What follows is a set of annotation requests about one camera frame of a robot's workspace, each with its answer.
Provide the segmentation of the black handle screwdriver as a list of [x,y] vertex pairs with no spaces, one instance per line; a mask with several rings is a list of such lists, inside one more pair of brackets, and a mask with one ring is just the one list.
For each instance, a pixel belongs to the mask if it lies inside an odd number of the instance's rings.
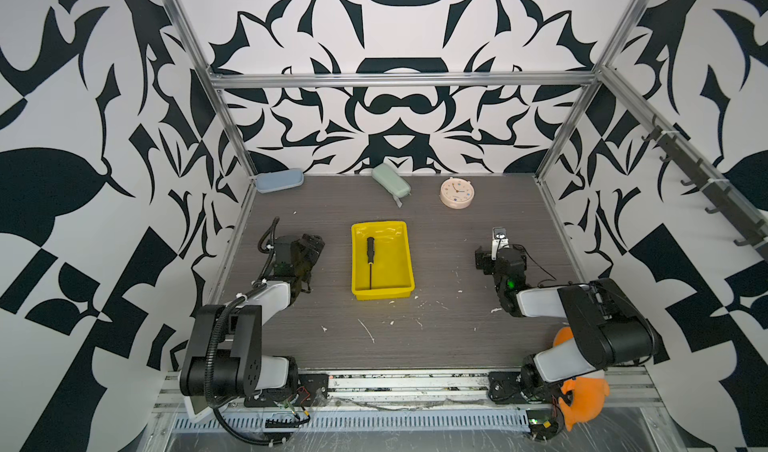
[[369,282],[368,282],[368,289],[373,289],[373,267],[375,263],[375,238],[374,237],[368,237],[366,239],[366,254],[367,254],[367,264],[368,264],[368,271],[369,271]]

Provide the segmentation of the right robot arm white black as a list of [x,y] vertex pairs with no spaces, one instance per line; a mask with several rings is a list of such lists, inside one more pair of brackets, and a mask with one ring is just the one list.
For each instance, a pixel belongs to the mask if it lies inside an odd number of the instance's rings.
[[642,365],[657,353],[658,333],[612,279],[532,287],[526,282],[527,254],[520,248],[479,248],[474,260],[478,270],[493,278],[503,311],[518,318],[563,319],[570,329],[560,343],[527,356],[518,372],[490,373],[492,402],[568,400],[571,391],[556,389],[596,380],[613,366]]

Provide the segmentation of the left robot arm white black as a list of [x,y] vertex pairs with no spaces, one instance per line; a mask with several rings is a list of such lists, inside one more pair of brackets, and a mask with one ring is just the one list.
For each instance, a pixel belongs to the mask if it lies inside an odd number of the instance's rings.
[[288,399],[299,389],[296,360],[262,350],[263,327],[311,291],[312,269],[325,247],[318,235],[265,236],[264,269],[251,289],[227,304],[202,307],[195,318],[179,387],[210,408],[268,395]]

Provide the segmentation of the yellow plastic bin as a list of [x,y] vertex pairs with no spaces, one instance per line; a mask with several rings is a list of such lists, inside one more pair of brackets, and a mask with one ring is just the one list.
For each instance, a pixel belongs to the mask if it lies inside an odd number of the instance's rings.
[[[366,239],[375,238],[373,289],[368,289]],[[408,298],[415,290],[415,276],[404,221],[357,223],[351,227],[351,291],[358,301]]]

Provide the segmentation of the pink round alarm clock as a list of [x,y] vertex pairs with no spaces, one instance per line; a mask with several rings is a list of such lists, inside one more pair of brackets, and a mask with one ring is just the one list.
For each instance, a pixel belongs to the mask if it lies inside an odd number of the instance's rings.
[[439,198],[448,208],[462,210],[468,208],[475,197],[475,189],[470,181],[450,177],[439,188]]

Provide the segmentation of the orange shark plush toy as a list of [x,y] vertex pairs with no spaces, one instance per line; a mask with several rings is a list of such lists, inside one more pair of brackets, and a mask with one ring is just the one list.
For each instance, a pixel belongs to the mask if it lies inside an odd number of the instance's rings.
[[576,424],[589,422],[600,414],[610,395],[610,386],[603,370],[587,373],[591,365],[578,354],[570,327],[558,331],[553,345],[550,362],[555,366],[557,376],[564,378],[567,374],[578,374],[578,377],[566,380],[561,386],[563,394],[572,394],[570,404],[564,399],[559,400],[566,429],[571,431]]

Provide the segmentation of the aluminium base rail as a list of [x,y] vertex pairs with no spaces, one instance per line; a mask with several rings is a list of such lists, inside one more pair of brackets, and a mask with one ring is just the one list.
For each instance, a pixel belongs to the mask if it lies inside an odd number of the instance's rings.
[[[349,410],[489,409],[488,369],[311,370],[307,384],[287,401],[305,407]],[[650,375],[643,368],[611,369],[606,408],[664,406]]]

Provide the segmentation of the black wall hook rack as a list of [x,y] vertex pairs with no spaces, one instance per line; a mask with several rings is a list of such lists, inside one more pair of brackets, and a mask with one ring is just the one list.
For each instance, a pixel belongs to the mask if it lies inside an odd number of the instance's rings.
[[659,119],[651,118],[651,131],[643,138],[661,149],[660,161],[673,164],[685,176],[680,181],[685,188],[703,194],[710,205],[705,212],[721,215],[739,234],[737,247],[750,247],[767,262],[767,218],[753,205],[736,185],[718,171],[684,134]]

